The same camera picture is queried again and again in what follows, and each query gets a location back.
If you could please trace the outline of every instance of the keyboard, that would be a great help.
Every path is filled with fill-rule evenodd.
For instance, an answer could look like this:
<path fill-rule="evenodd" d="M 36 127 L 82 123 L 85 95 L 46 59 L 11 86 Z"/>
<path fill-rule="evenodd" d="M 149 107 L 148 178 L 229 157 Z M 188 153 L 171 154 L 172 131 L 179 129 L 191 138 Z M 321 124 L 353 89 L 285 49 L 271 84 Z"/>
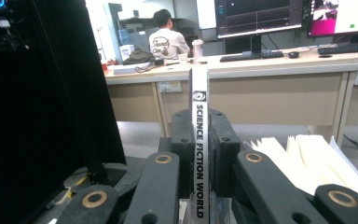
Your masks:
<path fill-rule="evenodd" d="M 325 54 L 339 54 L 339 53 L 354 53 L 358 52 L 358 44 L 349 44 L 346 46 L 339 46 L 336 48 L 321 48 L 318 49 L 320 55 Z"/>
<path fill-rule="evenodd" d="M 223 56 L 220 59 L 220 62 L 225 63 L 225 62 L 235 62 L 235 61 L 254 60 L 254 59 L 281 58 L 281 57 L 283 57 L 283 53 L 281 51 L 269 51 L 269 52 L 262 52 L 260 54 L 253 53 L 253 54 Z"/>

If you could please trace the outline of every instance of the man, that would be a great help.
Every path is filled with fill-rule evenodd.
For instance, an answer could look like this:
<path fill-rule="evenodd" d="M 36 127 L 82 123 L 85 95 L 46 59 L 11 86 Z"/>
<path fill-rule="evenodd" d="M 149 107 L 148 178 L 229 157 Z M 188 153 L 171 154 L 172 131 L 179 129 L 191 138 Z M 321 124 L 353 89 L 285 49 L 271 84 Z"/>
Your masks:
<path fill-rule="evenodd" d="M 153 20 L 159 27 L 159 30 L 149 37 L 150 51 L 155 57 L 177 59 L 178 54 L 190 52 L 183 35 L 172 30 L 172 17 L 167 9 L 155 12 Z"/>

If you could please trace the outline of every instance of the stack of paper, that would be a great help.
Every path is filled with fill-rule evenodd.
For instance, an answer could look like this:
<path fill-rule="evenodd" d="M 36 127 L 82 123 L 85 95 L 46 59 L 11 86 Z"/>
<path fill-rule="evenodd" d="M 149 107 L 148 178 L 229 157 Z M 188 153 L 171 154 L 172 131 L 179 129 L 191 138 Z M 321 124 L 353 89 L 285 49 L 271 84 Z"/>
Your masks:
<path fill-rule="evenodd" d="M 268 155 L 297 188 L 311 195 L 326 184 L 358 192 L 358 170 L 333 138 L 329 145 L 320 135 L 289 136 L 286 150 L 275 138 L 262 138 L 252 148 Z"/>

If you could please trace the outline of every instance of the black bag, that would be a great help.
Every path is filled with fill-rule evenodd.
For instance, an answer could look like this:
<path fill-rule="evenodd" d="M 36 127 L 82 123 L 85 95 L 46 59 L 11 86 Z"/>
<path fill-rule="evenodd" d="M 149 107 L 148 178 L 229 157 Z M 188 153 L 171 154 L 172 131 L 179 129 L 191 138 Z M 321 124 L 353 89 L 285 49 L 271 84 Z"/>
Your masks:
<path fill-rule="evenodd" d="M 130 58 L 126 59 L 123 64 L 135 64 L 135 63 L 147 63 L 153 62 L 156 58 L 152 53 L 143 51 L 141 49 L 136 49 L 130 54 Z"/>

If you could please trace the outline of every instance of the black hair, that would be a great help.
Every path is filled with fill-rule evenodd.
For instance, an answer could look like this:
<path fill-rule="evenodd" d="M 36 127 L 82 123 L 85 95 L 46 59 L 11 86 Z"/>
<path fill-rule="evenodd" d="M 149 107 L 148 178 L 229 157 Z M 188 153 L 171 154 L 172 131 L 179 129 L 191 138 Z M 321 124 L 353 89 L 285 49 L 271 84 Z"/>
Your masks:
<path fill-rule="evenodd" d="M 153 20 L 158 27 L 164 26 L 168 23 L 168 20 L 171 19 L 171 13 L 167 9 L 162 9 L 155 12 L 153 15 Z"/>

